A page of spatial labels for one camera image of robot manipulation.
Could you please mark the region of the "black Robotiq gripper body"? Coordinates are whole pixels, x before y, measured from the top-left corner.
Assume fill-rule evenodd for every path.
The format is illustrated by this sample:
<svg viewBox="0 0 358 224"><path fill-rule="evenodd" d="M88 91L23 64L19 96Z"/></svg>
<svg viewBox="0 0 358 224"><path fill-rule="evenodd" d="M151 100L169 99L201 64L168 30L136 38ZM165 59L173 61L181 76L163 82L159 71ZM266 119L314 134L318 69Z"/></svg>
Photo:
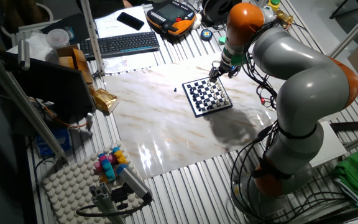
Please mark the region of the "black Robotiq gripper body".
<svg viewBox="0 0 358 224"><path fill-rule="evenodd" d="M227 74L229 78L235 77L239 73L239 66L231 66L223 61L213 61L213 78Z"/></svg>

